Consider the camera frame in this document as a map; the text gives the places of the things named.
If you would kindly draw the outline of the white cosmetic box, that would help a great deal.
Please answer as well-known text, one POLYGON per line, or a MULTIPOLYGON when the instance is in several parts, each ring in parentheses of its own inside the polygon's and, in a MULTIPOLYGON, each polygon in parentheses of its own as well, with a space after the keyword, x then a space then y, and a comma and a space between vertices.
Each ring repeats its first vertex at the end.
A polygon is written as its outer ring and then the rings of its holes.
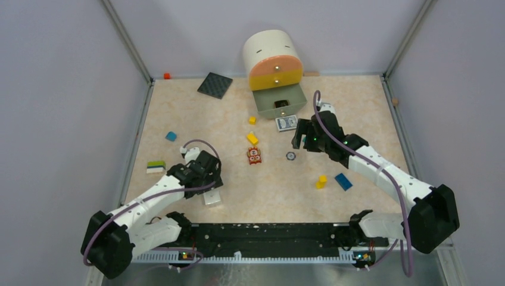
POLYGON ((218 189, 212 189, 203 194, 204 205, 206 207, 218 206, 222 203, 220 192, 218 189))

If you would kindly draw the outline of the white round drawer organizer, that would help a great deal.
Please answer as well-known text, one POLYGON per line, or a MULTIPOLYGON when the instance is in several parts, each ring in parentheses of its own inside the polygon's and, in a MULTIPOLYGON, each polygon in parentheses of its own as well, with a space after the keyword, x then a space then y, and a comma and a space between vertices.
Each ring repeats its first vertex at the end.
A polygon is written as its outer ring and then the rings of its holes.
POLYGON ((248 38, 242 48, 249 88, 257 113, 266 119, 296 114, 307 103, 300 85, 304 67, 290 36, 282 30, 264 30, 248 38), (290 105, 274 108, 274 102, 290 105))

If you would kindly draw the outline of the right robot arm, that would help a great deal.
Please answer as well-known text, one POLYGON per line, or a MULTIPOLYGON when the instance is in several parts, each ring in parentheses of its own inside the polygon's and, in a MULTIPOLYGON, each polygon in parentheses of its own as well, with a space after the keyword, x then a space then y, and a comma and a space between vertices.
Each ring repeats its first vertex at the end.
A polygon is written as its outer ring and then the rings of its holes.
POLYGON ((429 254, 460 228, 451 188, 416 179, 386 160, 359 135, 344 133, 330 104, 318 102, 310 119, 298 119, 292 146, 327 154, 332 161, 367 178, 400 205, 398 213, 366 210, 355 215, 349 237, 356 245, 366 245, 376 237, 392 238, 429 254))

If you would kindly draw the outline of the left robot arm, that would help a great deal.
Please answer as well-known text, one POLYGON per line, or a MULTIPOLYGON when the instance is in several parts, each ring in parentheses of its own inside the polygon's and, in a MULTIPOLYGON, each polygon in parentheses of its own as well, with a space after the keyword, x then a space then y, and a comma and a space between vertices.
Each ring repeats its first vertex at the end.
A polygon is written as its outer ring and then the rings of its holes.
POLYGON ((147 191, 113 211, 92 215, 80 249, 86 266, 114 279, 139 255, 163 244, 184 246, 190 241, 191 222, 183 214, 152 219, 172 203, 221 187, 222 162, 216 150, 183 145, 180 153, 184 162, 167 169, 147 191))

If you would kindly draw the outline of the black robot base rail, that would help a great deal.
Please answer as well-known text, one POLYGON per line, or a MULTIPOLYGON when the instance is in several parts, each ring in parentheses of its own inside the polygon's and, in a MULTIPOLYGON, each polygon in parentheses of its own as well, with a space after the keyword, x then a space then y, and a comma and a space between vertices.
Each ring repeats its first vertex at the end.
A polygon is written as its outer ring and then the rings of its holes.
POLYGON ((366 238, 346 223, 199 223, 184 227, 163 248, 188 248, 204 257, 338 257, 357 247, 387 247, 386 238, 366 238))

